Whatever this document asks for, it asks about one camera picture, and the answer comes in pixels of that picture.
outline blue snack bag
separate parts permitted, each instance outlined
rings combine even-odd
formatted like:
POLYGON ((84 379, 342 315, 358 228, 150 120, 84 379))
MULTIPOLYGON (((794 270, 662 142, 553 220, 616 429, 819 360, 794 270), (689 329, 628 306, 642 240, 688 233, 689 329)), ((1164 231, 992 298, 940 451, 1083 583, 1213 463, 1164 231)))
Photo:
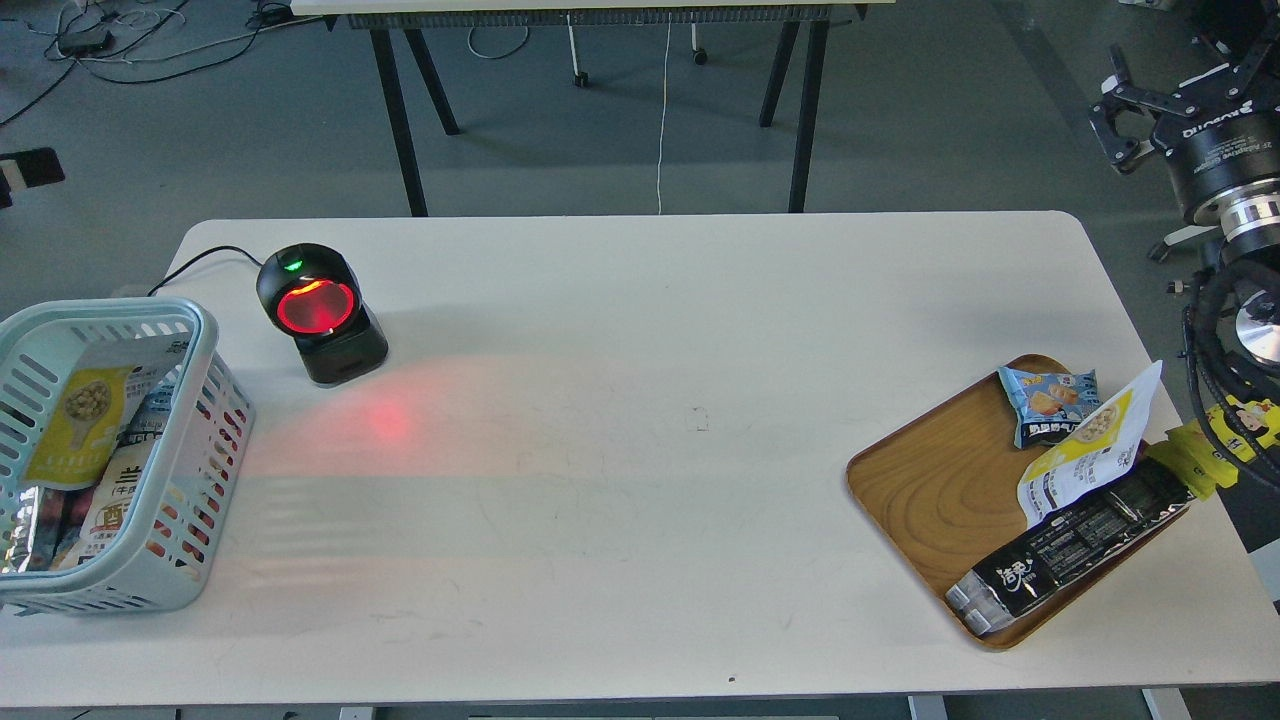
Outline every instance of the blue snack bag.
POLYGON ((1014 446, 1057 445, 1071 434, 1101 405, 1093 373, 1073 375, 1000 368, 1000 383, 1018 414, 1014 446))

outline power adapter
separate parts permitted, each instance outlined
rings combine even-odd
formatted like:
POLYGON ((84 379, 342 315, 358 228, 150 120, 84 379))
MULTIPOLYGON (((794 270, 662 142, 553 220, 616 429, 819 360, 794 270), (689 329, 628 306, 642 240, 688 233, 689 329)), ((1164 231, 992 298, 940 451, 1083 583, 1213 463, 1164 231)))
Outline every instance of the power adapter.
POLYGON ((287 23, 293 19, 293 10, 285 6, 271 6, 265 10, 259 10, 256 13, 257 27, 271 27, 282 23, 287 23))
POLYGON ((58 37, 58 51, 64 58, 83 58, 90 53, 106 50, 111 45, 111 31, 102 26, 81 32, 68 32, 58 37))

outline white snack bag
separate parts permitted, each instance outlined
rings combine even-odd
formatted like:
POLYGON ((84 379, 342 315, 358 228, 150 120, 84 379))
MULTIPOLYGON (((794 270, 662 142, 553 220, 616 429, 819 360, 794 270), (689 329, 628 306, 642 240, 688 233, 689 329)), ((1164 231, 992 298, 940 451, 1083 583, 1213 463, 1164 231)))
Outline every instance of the white snack bag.
POLYGON ((54 560, 56 570, 68 570, 97 557, 115 536, 128 516, 138 479, 151 457, 173 411, 173 382, 161 382, 142 401, 120 443, 102 471, 102 479, 93 488, 84 523, 68 550, 54 560))
POLYGON ((1034 528, 1046 515, 1129 471, 1160 388, 1160 360, 1103 402, 1071 434, 1032 462, 1018 483, 1018 503, 1034 528))

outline chair wheel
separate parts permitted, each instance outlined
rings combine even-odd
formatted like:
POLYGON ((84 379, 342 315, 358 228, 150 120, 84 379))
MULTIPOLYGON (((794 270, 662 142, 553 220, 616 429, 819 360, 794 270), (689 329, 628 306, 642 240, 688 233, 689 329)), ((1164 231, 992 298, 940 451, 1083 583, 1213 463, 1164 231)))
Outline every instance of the chair wheel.
POLYGON ((1156 263, 1164 263, 1169 259, 1170 250, 1172 250, 1171 246, 1165 245, 1165 241, 1160 241, 1156 245, 1152 245, 1151 250, 1147 251, 1147 259, 1155 260, 1156 263))

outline black table frame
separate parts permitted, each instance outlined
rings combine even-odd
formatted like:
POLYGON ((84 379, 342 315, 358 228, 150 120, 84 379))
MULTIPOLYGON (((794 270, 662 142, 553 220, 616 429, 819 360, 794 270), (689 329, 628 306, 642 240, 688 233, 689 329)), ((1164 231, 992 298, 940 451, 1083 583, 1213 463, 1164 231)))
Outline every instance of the black table frame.
MULTIPOLYGON (((760 108, 759 126, 771 127, 777 110, 778 96, 791 64, 791 51, 801 22, 809 23, 809 46, 805 55, 804 81, 800 95, 800 118, 796 128, 796 147, 791 167, 791 192, 788 213, 803 213, 809 188, 809 165, 813 159, 813 135, 818 122, 818 99, 822 92, 822 69, 827 54, 827 33, 832 13, 837 5, 759 5, 732 8, 622 8, 580 10, 479 10, 453 13, 388 13, 352 14, 348 22, 355 29, 367 29, 378 63, 378 78, 387 101, 387 115, 396 142, 404 193, 410 214, 425 218, 426 197, 419 170, 413 137, 410 132, 404 95, 392 51, 390 31, 404 32, 422 82, 435 105, 436 115, 445 135, 458 135, 461 129, 453 117, 440 76, 435 70, 431 53, 422 37, 424 28, 438 27, 532 27, 532 26, 600 26, 600 24, 667 24, 667 23, 730 23, 730 22, 782 22, 773 67, 760 108)), ((867 5, 855 4, 859 17, 865 17, 867 5)))

